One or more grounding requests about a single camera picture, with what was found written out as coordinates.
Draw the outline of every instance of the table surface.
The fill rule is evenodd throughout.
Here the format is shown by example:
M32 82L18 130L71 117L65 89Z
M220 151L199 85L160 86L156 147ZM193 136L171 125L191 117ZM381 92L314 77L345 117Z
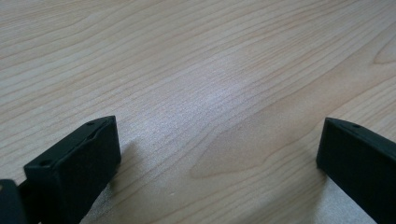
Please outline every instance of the table surface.
M373 223L323 120L396 140L395 1L0 1L0 176L84 122L122 163L82 223Z

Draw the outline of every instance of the screw hole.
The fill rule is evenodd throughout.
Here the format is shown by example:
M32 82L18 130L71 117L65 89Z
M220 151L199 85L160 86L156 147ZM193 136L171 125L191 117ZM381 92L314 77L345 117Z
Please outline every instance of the screw hole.
M51 160L45 160L40 162L40 166L49 166L51 163Z

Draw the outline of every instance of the light wood surface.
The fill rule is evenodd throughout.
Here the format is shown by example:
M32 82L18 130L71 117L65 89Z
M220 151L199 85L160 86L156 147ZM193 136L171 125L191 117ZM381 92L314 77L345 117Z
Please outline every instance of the light wood surface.
M82 223L373 223L315 157L327 116L396 140L395 75L392 0L0 1L0 177L116 115Z

